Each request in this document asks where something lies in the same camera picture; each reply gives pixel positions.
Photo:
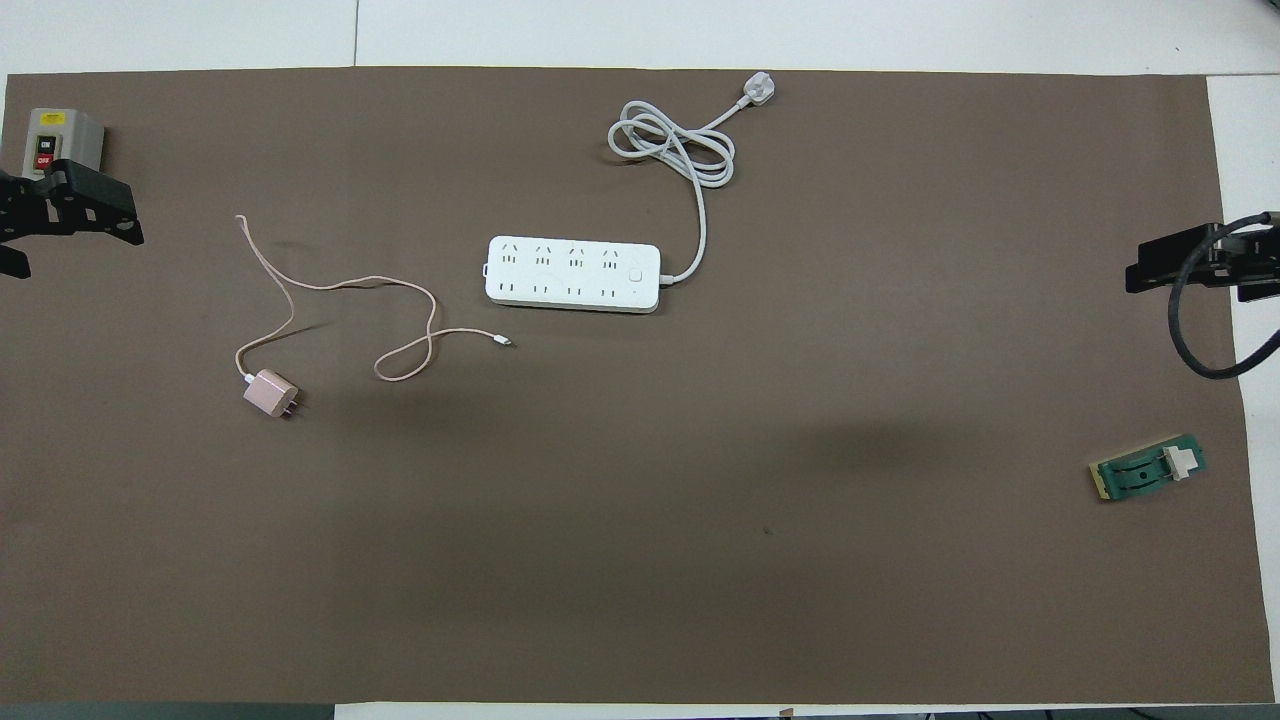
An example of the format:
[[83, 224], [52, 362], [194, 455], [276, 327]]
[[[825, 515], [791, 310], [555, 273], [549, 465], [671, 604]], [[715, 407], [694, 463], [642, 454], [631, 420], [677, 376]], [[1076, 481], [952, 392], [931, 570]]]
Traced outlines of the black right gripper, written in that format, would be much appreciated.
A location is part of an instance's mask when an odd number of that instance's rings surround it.
[[1125, 269], [1125, 291], [1142, 293], [1170, 286], [1190, 252], [1212, 234], [1221, 234], [1210, 252], [1188, 275], [1189, 284], [1238, 287], [1242, 304], [1280, 295], [1277, 220], [1251, 223], [1243, 231], [1225, 231], [1225, 224], [1196, 225], [1149, 240], [1137, 246], [1137, 260]]

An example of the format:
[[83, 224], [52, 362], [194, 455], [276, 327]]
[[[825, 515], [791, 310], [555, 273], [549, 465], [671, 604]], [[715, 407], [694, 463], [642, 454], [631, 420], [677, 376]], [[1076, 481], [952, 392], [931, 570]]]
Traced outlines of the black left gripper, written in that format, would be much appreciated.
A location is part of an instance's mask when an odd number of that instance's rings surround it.
[[42, 179], [1, 173], [0, 273], [31, 278], [24, 252], [6, 242], [31, 234], [101, 232], [133, 246], [145, 242], [132, 188], [73, 160], [54, 160]]

